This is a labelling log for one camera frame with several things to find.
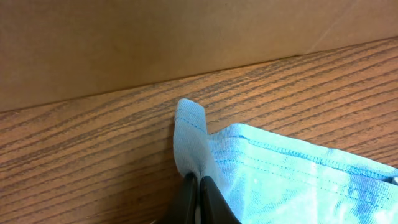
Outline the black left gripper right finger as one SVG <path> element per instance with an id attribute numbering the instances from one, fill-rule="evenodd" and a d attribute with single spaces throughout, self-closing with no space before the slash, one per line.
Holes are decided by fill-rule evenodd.
<path id="1" fill-rule="evenodd" d="M 201 224 L 240 224 L 215 181 L 205 176 L 200 181 Z"/>

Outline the light blue printed t-shirt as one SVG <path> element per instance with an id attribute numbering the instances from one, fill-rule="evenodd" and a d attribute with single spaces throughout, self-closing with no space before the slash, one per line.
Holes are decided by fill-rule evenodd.
<path id="1" fill-rule="evenodd" d="M 211 177 L 241 223 L 396 223 L 397 169 L 246 124 L 209 134 L 204 108 L 175 112 L 182 175 Z"/>

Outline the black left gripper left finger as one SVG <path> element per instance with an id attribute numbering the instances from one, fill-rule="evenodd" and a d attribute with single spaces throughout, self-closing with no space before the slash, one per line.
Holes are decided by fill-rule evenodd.
<path id="1" fill-rule="evenodd" d="M 187 174 L 165 215 L 161 218 L 161 224 L 195 224 L 197 187 L 195 174 Z"/>

